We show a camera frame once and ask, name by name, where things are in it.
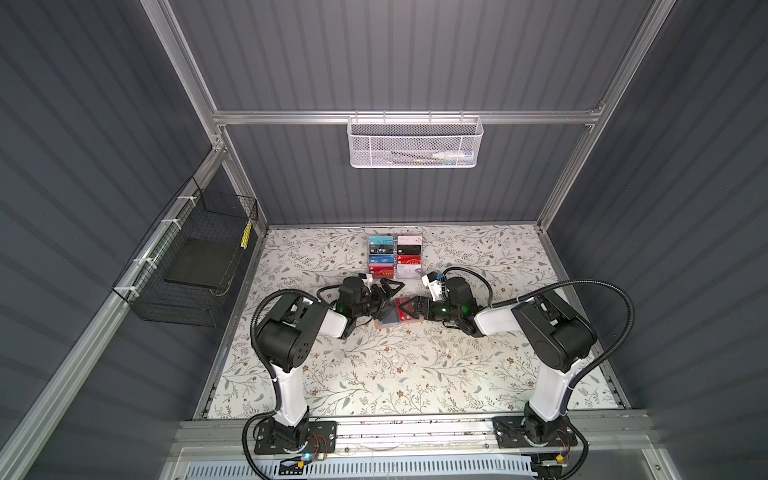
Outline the pink leather card wallet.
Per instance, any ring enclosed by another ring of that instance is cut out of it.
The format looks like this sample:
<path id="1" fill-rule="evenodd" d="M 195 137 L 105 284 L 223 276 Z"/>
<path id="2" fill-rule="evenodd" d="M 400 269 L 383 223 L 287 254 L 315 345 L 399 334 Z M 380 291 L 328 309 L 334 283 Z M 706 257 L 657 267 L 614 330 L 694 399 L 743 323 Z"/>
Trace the pink leather card wallet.
<path id="1" fill-rule="evenodd" d="M 413 322 L 413 323 L 401 323 L 397 315 L 397 311 L 395 307 L 395 299 L 391 300 L 380 312 L 376 313 L 376 316 L 374 318 L 374 326 L 376 329 L 386 330 L 386 329 L 394 328 L 397 326 L 404 326 L 407 324 L 415 324 L 415 323 L 422 322 L 421 321 L 421 322 Z"/>

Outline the clear acrylic card display stand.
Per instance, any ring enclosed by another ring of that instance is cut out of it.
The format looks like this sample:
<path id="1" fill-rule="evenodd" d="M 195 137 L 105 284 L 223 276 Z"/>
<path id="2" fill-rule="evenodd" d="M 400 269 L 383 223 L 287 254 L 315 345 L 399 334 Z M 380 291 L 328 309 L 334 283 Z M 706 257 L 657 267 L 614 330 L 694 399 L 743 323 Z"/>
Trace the clear acrylic card display stand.
<path id="1" fill-rule="evenodd" d="M 394 280 L 404 281 L 404 280 L 401 280 L 401 279 L 397 278 L 397 265 L 398 265 L 398 263 L 397 263 L 397 256 L 398 256 L 398 254 L 397 254 L 397 247 L 398 247 L 398 245 L 397 245 L 397 237 L 398 236 L 400 236 L 400 235 L 393 236 L 395 238 L 395 244 L 394 244 L 395 251 L 394 251 L 394 255 L 396 256 L 396 263 L 394 264 L 395 268 L 396 268 L 396 273 L 395 273 Z M 370 246 L 370 244 L 368 243 L 368 257 L 370 256 L 370 254 L 369 254 L 369 246 Z M 424 240 L 423 240 L 423 244 L 421 246 L 422 246 L 422 254 L 423 254 Z"/>

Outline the dark black card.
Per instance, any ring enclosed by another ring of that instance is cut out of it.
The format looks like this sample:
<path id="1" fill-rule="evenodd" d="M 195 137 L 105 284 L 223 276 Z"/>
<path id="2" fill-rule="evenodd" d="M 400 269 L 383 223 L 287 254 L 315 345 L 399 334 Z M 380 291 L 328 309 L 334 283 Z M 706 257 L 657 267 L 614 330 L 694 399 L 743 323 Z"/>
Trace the dark black card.
<path id="1" fill-rule="evenodd" d="M 397 247 L 397 254 L 402 256 L 421 256 L 421 245 L 399 245 Z"/>

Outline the teal card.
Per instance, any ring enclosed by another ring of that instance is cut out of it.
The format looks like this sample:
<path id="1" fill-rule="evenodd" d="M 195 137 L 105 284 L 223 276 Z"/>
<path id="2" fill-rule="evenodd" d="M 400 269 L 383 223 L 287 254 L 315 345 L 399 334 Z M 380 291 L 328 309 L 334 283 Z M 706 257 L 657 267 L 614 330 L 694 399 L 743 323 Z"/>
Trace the teal card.
<path id="1" fill-rule="evenodd" d="M 395 238 L 391 235 L 369 236 L 368 243 L 372 246 L 394 245 Z"/>

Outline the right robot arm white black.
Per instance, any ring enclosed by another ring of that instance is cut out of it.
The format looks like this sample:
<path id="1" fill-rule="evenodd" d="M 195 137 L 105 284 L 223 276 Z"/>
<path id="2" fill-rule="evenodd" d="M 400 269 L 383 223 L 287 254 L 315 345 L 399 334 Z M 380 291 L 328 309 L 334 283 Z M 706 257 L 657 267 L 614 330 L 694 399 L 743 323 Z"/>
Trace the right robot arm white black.
<path id="1" fill-rule="evenodd" d="M 556 282 L 498 303 L 489 294 L 487 303 L 480 305 L 462 278 L 430 274 L 424 281 L 430 294 L 404 301 L 404 313 L 446 323 L 475 338 L 523 334 L 539 360 L 539 370 L 517 431 L 537 447 L 566 431 L 577 376 L 590 368 L 588 356 L 597 341 L 589 321 L 558 293 L 578 282 Z"/>

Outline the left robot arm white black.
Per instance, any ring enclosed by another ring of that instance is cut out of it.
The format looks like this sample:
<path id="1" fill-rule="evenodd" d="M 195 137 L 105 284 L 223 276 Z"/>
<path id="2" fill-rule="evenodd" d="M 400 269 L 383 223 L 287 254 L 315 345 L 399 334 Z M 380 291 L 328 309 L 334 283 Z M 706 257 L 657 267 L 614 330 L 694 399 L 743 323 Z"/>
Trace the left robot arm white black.
<path id="1" fill-rule="evenodd" d="M 390 312 L 404 287 L 401 281 L 360 274 L 314 294 L 284 288 L 261 300 L 251 317 L 249 338 L 272 382 L 276 427 L 296 435 L 308 429 L 301 367 L 317 338 L 348 338 L 359 318 L 373 320 Z"/>

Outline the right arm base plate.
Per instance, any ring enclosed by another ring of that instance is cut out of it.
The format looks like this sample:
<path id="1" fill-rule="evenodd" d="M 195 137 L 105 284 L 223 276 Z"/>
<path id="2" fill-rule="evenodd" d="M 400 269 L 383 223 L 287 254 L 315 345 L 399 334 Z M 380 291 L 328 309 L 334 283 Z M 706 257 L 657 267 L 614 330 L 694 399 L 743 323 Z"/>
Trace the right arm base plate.
<path id="1" fill-rule="evenodd" d="M 500 448 L 564 447 L 569 450 L 579 444 L 567 416 L 550 422 L 536 416 L 497 416 L 492 419 L 492 426 Z"/>

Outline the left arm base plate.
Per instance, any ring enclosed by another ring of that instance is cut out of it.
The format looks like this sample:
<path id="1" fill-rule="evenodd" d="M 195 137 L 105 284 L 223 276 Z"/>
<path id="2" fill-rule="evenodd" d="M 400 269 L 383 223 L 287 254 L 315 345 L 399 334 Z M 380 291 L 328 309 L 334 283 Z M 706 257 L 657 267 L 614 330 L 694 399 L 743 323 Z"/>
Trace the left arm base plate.
<path id="1" fill-rule="evenodd" d="M 338 423 L 334 421 L 303 420 L 297 426 L 289 427 L 267 419 L 255 429 L 252 452 L 257 455 L 333 453 L 337 430 Z"/>

